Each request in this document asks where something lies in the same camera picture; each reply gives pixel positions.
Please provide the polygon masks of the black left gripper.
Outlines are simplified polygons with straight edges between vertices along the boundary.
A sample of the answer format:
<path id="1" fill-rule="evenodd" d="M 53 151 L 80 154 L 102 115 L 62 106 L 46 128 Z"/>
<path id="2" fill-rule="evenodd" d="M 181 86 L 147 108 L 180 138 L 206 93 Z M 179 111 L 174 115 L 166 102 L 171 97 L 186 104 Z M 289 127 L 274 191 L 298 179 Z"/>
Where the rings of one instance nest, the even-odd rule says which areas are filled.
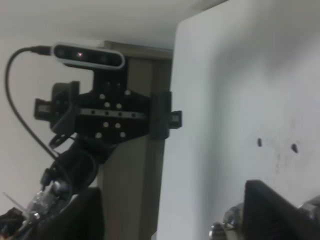
<path id="1" fill-rule="evenodd" d="M 129 70 L 94 70 L 92 90 L 80 94 L 80 83 L 55 83 L 51 100 L 37 98 L 34 118 L 49 122 L 54 133 L 74 133 L 108 144 L 120 144 L 149 133 L 167 139 L 182 127 L 182 111 L 172 111 L 172 92 L 151 97 L 128 89 Z"/>

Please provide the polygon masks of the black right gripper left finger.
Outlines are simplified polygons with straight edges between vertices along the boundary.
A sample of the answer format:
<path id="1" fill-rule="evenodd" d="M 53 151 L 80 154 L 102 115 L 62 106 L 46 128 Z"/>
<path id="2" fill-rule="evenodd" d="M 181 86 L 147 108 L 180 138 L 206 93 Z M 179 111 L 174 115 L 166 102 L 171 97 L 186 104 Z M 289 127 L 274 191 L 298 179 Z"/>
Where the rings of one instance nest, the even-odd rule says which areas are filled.
<path id="1" fill-rule="evenodd" d="M 29 234 L 30 240 L 102 240 L 105 234 L 102 193 L 90 187 L 62 213 L 39 223 Z"/>

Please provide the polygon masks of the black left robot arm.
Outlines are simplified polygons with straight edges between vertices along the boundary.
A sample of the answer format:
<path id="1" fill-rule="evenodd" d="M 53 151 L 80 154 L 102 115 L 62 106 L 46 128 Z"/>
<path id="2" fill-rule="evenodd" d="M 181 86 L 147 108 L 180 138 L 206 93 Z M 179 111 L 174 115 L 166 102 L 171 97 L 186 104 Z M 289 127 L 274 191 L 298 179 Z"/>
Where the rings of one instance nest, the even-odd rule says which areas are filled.
<path id="1" fill-rule="evenodd" d="M 0 217 L 3 240 L 101 240 L 105 234 L 102 193 L 91 187 L 99 168 L 115 148 L 142 136 L 165 140 L 182 126 L 182 112 L 172 111 L 172 93 L 151 96 L 127 87 L 128 72 L 96 70 L 93 87 L 56 83 L 51 100 L 36 99 L 34 116 L 49 123 L 53 151 L 66 140 L 71 146 L 53 158 L 40 191 L 25 210 Z"/>

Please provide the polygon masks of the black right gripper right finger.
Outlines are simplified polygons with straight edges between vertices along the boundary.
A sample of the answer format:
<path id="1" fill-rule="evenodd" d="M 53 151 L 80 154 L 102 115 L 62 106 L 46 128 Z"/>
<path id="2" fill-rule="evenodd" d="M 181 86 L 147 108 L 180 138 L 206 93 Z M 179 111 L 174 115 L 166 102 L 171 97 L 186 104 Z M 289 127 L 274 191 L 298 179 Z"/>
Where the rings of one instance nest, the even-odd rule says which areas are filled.
<path id="1" fill-rule="evenodd" d="M 318 240 L 320 225 L 261 180 L 248 180 L 241 232 L 246 240 Z"/>

